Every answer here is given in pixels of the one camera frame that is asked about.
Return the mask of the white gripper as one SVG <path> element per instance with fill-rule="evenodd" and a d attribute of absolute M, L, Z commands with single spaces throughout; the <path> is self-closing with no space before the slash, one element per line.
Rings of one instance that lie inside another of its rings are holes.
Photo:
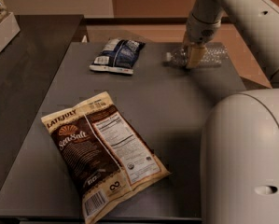
<path fill-rule="evenodd" d="M 203 21 L 198 19 L 192 12 L 189 13 L 184 34 L 184 39 L 192 43 L 188 46 L 187 69 L 192 69 L 199 65 L 207 51 L 204 44 L 214 38 L 220 26 L 220 18 L 216 21 Z"/>

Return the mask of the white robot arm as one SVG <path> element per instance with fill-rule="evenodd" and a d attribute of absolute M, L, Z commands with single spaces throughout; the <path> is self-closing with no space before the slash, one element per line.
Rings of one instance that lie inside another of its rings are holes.
<path fill-rule="evenodd" d="M 202 129 L 202 224 L 279 224 L 279 6 L 271 0 L 196 0 L 184 42 L 188 67 L 227 15 L 270 89 L 231 95 Z"/>

